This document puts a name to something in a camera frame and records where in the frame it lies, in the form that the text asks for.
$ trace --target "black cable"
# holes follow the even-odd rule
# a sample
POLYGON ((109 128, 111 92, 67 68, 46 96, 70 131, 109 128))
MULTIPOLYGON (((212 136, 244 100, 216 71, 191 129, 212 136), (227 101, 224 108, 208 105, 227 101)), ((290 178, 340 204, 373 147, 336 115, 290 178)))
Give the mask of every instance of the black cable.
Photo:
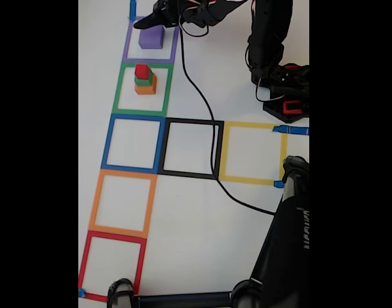
POLYGON ((257 82, 257 86, 256 86, 256 88, 255 88, 255 98, 257 99, 257 101, 260 101, 260 102, 262 102, 262 103, 267 103, 268 101, 276 101, 276 100, 278 100, 278 99, 280 99, 280 98, 283 98, 283 97, 285 96, 285 94, 283 94, 283 95, 281 95, 281 96, 279 96, 279 97, 277 97, 277 98, 270 98, 270 99, 267 99, 266 101, 263 101, 263 100, 259 99, 259 97, 257 96, 257 92, 259 91, 259 85, 260 85, 260 83, 261 83, 261 77, 260 77, 260 79, 259 79, 259 82, 257 82))
POLYGON ((247 67, 248 67, 249 69, 253 69, 253 67, 247 62, 247 52, 248 52, 249 48, 250 48, 250 45, 248 44, 248 45, 247 45, 247 48, 246 48, 246 52, 245 52, 245 54, 244 54, 244 60, 246 61, 247 67))
POLYGON ((185 34, 187 34, 187 35, 190 36, 190 37, 205 37, 206 35, 209 34, 209 26, 208 26, 208 24, 206 24, 206 27, 207 27, 206 33, 200 34, 200 35, 193 35, 193 34, 190 34, 189 32, 186 31, 186 29, 184 29, 183 25, 180 24, 180 21, 181 21, 181 19, 182 19, 182 15, 184 14, 184 12, 187 11, 187 10, 193 9, 193 8, 195 8, 195 7, 186 8, 186 9, 183 11, 183 13, 181 13, 181 14, 180 14, 180 9, 179 9, 179 12, 178 12, 178 14, 179 14, 179 16, 178 16, 178 27, 179 27, 181 30, 183 30, 183 31, 185 32, 185 34))
MULTIPOLYGON (((177 0, 177 7, 178 7, 178 13, 180 15, 180 0, 177 0)), ((213 174, 214 179, 217 181, 217 183, 220 185, 220 187, 222 188, 222 190, 224 190, 224 192, 227 194, 227 196, 237 202, 238 204, 244 205, 245 207, 248 207, 249 209, 252 210, 256 210, 257 212, 261 212, 261 213, 265 213, 265 214, 269 214, 269 215, 275 215, 274 212, 271 212, 269 210, 263 210, 260 209, 258 207, 254 207, 253 205, 247 204, 245 202, 242 202, 236 198, 234 198, 228 191, 227 189, 223 186, 223 184, 220 182, 220 180, 218 179, 218 177, 216 176, 216 174, 214 173, 214 167, 213 167, 213 156, 214 156, 214 141, 216 139, 216 124, 215 124, 215 120, 214 120, 214 115, 213 115, 213 111, 211 110, 211 107, 206 99, 206 97, 203 95, 203 93, 201 92, 201 90, 197 87, 197 85, 191 80, 190 76, 187 74, 187 69, 185 68, 185 63, 184 63, 184 42, 183 42, 183 31, 182 31, 182 27, 179 27, 179 31, 180 31, 180 45, 182 47, 182 63, 183 63, 183 72, 184 75, 186 76, 187 80, 192 84, 192 86, 197 90, 198 94, 200 94, 201 98, 204 100, 204 103, 206 104, 209 113, 210 113, 210 118, 211 118, 211 123, 212 123, 212 127, 213 127, 213 139, 212 139, 212 145, 211 145, 211 152, 210 152, 210 169, 211 172, 213 174)))

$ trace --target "blue tape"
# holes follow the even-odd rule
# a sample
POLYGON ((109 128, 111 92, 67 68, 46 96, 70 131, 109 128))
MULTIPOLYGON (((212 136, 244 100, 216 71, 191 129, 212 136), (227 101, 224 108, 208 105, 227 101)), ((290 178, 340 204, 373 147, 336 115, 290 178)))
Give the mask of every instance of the blue tape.
POLYGON ((82 288, 79 288, 79 297, 86 297, 86 292, 82 288))
POLYGON ((274 126, 273 132, 291 133, 293 135, 310 135, 309 127, 280 125, 274 126))
POLYGON ((284 183, 283 183, 283 181, 274 181, 274 187, 277 187, 277 188, 284 188, 284 183))
POLYGON ((165 117, 159 117, 155 115, 139 115, 139 114, 112 114, 110 116, 110 124, 108 126, 107 138, 105 143, 105 150, 103 153, 103 158, 101 160, 101 168, 109 169, 109 170, 119 170, 119 171, 129 171, 129 172, 140 172, 140 173, 152 173, 157 174, 158 171, 158 163, 160 162, 160 155, 162 152, 162 143, 163 143, 163 135, 164 135, 164 123, 166 121, 165 117), (110 143, 112 140, 113 127, 116 119, 127 119, 127 120, 144 120, 144 121, 156 121, 160 122, 160 128, 158 129, 158 137, 156 144, 156 153, 155 159, 153 161, 152 168, 142 168, 142 167, 133 167, 133 166, 118 166, 118 165, 108 165, 107 158, 110 150, 110 143))
POLYGON ((131 21, 136 20, 136 0, 130 0, 130 14, 129 19, 131 21))

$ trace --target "yellow square outline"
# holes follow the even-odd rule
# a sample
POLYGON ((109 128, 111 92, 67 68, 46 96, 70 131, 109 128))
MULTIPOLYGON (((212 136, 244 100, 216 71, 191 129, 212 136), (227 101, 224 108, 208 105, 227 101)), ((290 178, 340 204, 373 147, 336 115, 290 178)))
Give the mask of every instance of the yellow square outline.
MULTIPOLYGON (((230 140, 230 128, 231 127, 265 128, 265 129, 272 130, 274 128, 274 126, 276 126, 276 125, 277 124, 225 121, 224 122, 224 132, 223 132, 223 145, 221 147, 219 179, 221 181, 227 181, 227 182, 274 186, 275 180, 261 179, 261 178, 246 178, 244 176, 226 175, 226 165, 227 165, 228 141, 230 140)), ((284 175, 283 160, 287 157, 287 140, 288 140, 288 134, 281 133, 280 178, 278 180, 281 180, 284 175)))

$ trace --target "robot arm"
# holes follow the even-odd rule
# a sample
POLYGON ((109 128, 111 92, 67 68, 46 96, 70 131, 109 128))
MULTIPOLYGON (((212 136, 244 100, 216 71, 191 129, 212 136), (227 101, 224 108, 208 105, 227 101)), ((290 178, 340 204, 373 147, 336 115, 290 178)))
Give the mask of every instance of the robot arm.
MULTIPOLYGON (((293 14, 293 0, 252 1, 247 47, 251 81, 257 88, 270 89, 272 99, 283 98, 261 101, 263 110, 286 123, 309 117, 309 65, 279 65, 284 52, 282 43, 293 14)), ((159 24, 170 28, 185 22, 201 28, 215 26, 245 2, 247 0, 158 0, 153 13, 136 22, 134 28, 147 29, 159 24)))

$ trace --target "purple square outline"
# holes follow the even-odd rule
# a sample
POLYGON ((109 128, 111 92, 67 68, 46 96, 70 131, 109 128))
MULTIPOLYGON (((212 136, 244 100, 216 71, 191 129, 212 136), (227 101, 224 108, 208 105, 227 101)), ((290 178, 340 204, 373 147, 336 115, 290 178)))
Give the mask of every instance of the purple square outline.
MULTIPOLYGON (((135 21, 139 21, 143 16, 136 16, 135 21)), ((130 45, 130 37, 132 36, 133 31, 133 21, 129 22, 129 28, 127 30, 127 38, 126 44, 124 45, 123 59, 122 63, 132 62, 132 63, 161 63, 161 64, 174 64, 175 56, 176 56, 176 47, 177 47, 177 39, 178 39, 178 27, 175 27, 175 32, 173 33, 173 43, 171 44, 171 54, 170 59, 137 59, 137 58, 128 58, 127 54, 129 52, 130 45)))

